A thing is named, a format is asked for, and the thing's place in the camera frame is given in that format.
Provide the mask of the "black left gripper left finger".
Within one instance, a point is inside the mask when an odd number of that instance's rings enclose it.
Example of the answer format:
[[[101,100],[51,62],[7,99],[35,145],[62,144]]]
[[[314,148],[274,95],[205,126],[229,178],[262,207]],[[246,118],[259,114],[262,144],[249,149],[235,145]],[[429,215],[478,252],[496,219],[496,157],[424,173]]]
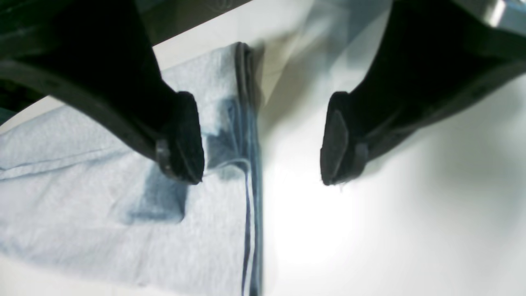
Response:
[[[1,79],[72,106],[168,177],[203,178],[195,98],[161,76],[133,0],[2,0]]]

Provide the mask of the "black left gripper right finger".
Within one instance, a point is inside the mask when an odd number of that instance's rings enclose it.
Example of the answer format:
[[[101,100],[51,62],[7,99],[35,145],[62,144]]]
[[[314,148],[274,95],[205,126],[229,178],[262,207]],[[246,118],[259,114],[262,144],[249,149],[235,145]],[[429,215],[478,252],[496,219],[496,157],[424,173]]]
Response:
[[[355,180],[416,131],[479,103],[526,69],[524,0],[395,0],[361,83],[332,94],[321,180]]]

